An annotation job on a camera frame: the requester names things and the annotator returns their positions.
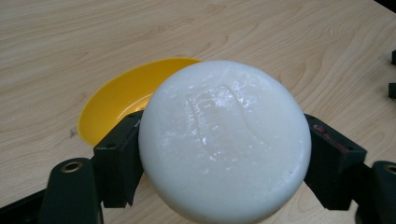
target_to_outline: wooden table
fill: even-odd
[[[111,78],[150,61],[233,60],[271,74],[305,113],[396,161],[396,14],[371,0],[61,1],[0,3],[0,206],[46,187],[50,170],[92,148],[78,115]],[[323,209],[302,184],[263,223],[354,223]],[[106,223],[190,223],[145,176],[134,206]]]

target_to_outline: yellow bowl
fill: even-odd
[[[199,60],[170,58],[140,65],[100,88],[85,104],[78,119],[78,134],[95,146],[123,117],[145,108],[150,96],[176,71]]]

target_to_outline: white round object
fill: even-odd
[[[165,80],[143,113],[140,157],[162,199],[200,223],[254,223],[302,184],[311,152],[304,113],[263,71],[190,65]]]

